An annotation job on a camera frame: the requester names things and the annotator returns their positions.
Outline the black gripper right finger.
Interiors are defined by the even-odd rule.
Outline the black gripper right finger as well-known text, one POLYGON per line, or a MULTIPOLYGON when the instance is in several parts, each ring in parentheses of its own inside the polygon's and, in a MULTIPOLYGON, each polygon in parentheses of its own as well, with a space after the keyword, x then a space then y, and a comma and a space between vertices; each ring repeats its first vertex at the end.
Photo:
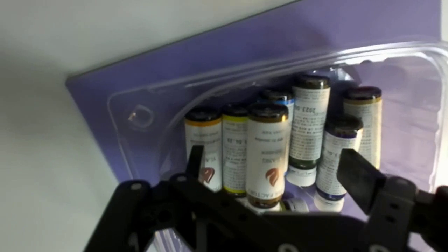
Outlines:
POLYGON ((337 167, 337 181, 353 198, 361 212, 368 215, 386 177, 358 152, 343 149, 337 167))

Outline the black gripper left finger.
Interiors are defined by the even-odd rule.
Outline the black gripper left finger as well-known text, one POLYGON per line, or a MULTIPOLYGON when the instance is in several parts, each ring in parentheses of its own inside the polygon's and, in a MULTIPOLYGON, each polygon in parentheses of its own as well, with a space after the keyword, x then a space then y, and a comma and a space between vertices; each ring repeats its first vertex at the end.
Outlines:
POLYGON ((203 160, 203 146, 193 146, 186 164, 186 178, 189 181, 199 180, 201 160, 203 160))

